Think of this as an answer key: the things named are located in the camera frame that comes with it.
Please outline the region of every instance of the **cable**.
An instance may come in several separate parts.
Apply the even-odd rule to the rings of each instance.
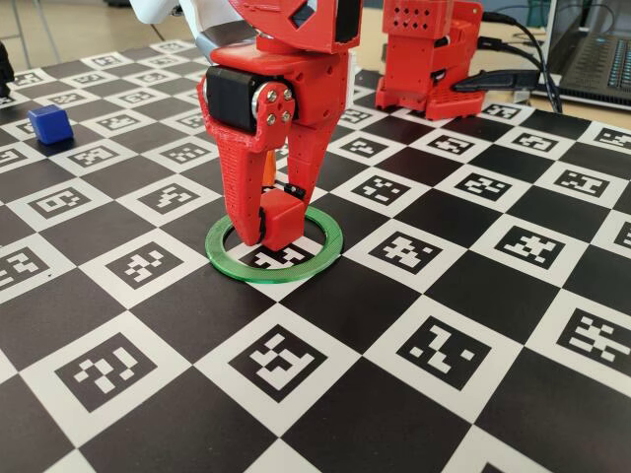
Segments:
[[[535,3],[534,5],[509,5],[507,7],[502,7],[502,8],[498,8],[497,10],[493,10],[492,13],[500,13],[500,12],[504,12],[505,10],[517,10],[517,9],[523,9],[523,8],[533,8],[533,7],[542,7],[543,5],[547,5],[546,3]],[[563,10],[567,10],[568,8],[573,8],[573,7],[581,7],[583,10],[589,10],[591,7],[601,7],[604,8],[609,15],[611,16],[611,24],[609,25],[609,28],[607,28],[606,30],[604,30],[601,33],[609,33],[614,25],[615,25],[615,13],[613,12],[613,10],[611,9],[611,7],[609,7],[608,5],[605,5],[603,3],[594,3],[592,5],[586,6],[586,5],[582,5],[580,3],[572,3],[570,5],[566,5],[565,7],[563,7],[562,9],[559,10],[559,12],[562,12]]]
[[[160,34],[160,32],[158,31],[158,29],[156,28],[155,25],[152,24],[151,28],[154,29],[154,32],[156,32],[156,34],[158,35],[158,38],[160,39],[160,41],[166,41],[165,37]]]
[[[482,21],[490,23],[502,23],[505,25],[517,27],[528,36],[530,41],[532,41],[532,43],[535,45],[537,53],[539,55],[539,59],[541,61],[541,74],[543,74],[545,90],[548,94],[548,99],[550,100],[552,109],[556,113],[563,113],[563,103],[561,102],[561,98],[559,96],[559,90],[556,87],[552,76],[550,76],[550,73],[548,72],[548,67],[545,61],[545,57],[543,56],[543,51],[541,50],[541,46],[537,42],[534,35],[530,32],[530,30],[519,23],[517,20],[515,20],[513,17],[497,12],[484,12],[484,14],[482,15]]]

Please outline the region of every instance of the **blue block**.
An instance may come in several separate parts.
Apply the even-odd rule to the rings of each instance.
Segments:
[[[44,145],[52,145],[73,137],[68,114],[57,105],[29,110],[29,120],[37,139]]]

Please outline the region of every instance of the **table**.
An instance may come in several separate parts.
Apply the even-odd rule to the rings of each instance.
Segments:
[[[0,471],[630,469],[630,132],[377,111],[362,72],[313,202],[342,256],[247,285],[204,253],[205,68],[169,41],[18,73],[0,105]],[[33,136],[51,102],[74,142]],[[279,267],[321,237],[227,245]]]

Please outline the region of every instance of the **green ring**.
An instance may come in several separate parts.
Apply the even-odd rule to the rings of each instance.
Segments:
[[[326,269],[337,259],[342,252],[344,237],[337,222],[321,210],[308,207],[305,217],[318,225],[326,238],[322,249],[309,261],[290,268],[261,269],[251,268],[231,258],[224,247],[224,239],[233,228],[227,215],[215,223],[206,236],[208,259],[226,276],[249,283],[278,284],[309,278]]]

